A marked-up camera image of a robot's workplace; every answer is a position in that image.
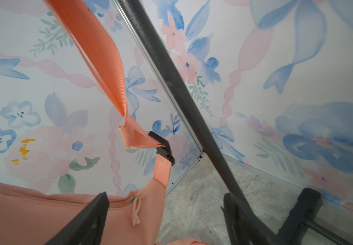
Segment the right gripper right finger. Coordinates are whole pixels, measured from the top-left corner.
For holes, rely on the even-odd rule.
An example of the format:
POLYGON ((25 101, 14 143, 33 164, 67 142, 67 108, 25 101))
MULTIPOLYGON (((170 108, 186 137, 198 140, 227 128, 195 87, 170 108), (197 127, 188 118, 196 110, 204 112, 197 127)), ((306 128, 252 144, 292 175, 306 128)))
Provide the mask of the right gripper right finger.
POLYGON ((222 208, 232 245, 282 245, 272 232, 237 196, 225 194, 222 208))

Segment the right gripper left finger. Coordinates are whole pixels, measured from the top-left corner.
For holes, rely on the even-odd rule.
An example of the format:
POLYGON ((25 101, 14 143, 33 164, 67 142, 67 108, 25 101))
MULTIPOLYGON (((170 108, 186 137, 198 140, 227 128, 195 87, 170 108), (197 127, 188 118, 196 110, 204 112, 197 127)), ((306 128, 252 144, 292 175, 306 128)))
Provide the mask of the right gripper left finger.
POLYGON ((82 205, 76 214, 47 245, 99 245, 105 228, 110 202, 107 193, 97 195, 56 194, 43 195, 43 200, 61 202, 65 205, 82 205))

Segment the pink bag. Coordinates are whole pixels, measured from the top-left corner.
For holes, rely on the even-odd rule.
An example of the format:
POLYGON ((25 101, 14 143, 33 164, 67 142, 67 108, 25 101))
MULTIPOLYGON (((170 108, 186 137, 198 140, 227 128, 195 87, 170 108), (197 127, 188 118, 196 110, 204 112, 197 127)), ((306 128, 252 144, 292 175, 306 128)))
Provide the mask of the pink bag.
POLYGON ((0 1, 0 245, 55 245, 98 196, 101 245, 155 245, 181 135, 109 1, 0 1))

